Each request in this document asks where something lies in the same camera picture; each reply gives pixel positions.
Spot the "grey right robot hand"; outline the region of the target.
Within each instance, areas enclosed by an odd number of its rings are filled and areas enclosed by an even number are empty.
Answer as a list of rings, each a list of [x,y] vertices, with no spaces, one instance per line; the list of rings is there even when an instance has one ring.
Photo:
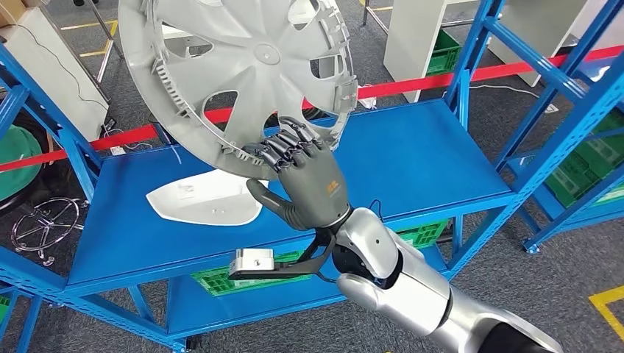
[[[331,148],[308,126],[292,117],[278,121],[289,129],[243,150],[262,159],[277,175],[286,200],[257,179],[247,180],[254,199],[291,228],[309,230],[339,226],[352,212],[347,185]]]

